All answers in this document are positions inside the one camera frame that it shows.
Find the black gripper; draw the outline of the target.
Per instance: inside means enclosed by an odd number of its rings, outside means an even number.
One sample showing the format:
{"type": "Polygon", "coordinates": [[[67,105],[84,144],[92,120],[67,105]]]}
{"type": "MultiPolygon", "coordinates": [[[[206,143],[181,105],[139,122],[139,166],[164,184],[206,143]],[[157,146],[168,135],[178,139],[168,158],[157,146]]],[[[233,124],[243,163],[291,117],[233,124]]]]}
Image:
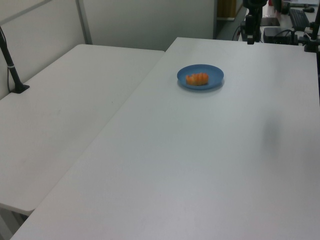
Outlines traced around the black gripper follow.
{"type": "Polygon", "coordinates": [[[248,10],[255,10],[254,15],[247,15],[245,17],[245,34],[247,35],[247,44],[253,45],[254,42],[261,40],[261,19],[262,10],[259,8],[267,4],[267,0],[243,0],[242,4],[248,10]]]}

